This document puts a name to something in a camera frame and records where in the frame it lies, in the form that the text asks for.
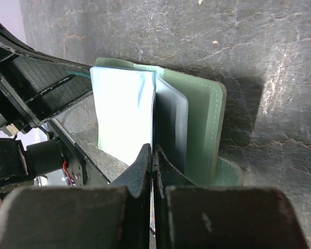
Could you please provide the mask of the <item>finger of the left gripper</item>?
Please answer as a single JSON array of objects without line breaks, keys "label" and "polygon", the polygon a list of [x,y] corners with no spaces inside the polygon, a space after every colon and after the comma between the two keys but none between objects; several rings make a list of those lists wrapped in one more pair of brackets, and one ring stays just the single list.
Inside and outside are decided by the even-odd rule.
[{"label": "finger of the left gripper", "polygon": [[17,39],[0,23],[0,61],[2,62],[13,55],[68,66],[77,70],[89,70],[91,68],[89,65],[53,57],[36,51]]}]

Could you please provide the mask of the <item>white credit card stack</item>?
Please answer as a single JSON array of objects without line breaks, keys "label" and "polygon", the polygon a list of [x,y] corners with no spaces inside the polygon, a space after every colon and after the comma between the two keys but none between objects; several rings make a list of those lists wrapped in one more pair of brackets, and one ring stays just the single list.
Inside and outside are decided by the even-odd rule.
[{"label": "white credit card stack", "polygon": [[155,225],[155,210],[154,210],[154,190],[153,190],[153,180],[151,180],[150,188],[150,232],[155,236],[156,225]]}]

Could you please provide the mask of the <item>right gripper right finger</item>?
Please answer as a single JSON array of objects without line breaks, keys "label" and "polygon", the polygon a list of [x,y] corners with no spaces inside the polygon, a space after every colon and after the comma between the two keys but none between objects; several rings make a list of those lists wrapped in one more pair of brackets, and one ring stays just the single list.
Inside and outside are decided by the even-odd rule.
[{"label": "right gripper right finger", "polygon": [[198,187],[155,150],[157,248],[308,248],[286,195],[270,187]]}]

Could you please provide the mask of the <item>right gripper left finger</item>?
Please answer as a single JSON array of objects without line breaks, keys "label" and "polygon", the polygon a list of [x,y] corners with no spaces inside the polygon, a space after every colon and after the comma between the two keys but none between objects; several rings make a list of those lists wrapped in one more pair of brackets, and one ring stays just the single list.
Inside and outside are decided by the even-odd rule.
[{"label": "right gripper left finger", "polygon": [[28,187],[0,208],[0,248],[148,248],[151,147],[103,187]]}]

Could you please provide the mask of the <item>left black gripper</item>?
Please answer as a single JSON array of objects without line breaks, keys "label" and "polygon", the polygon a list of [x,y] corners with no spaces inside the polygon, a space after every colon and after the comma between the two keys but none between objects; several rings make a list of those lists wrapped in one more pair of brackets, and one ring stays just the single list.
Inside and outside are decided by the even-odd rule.
[{"label": "left black gripper", "polygon": [[53,122],[92,90],[90,66],[26,57],[0,61],[0,193],[62,170],[85,168],[80,149]]}]

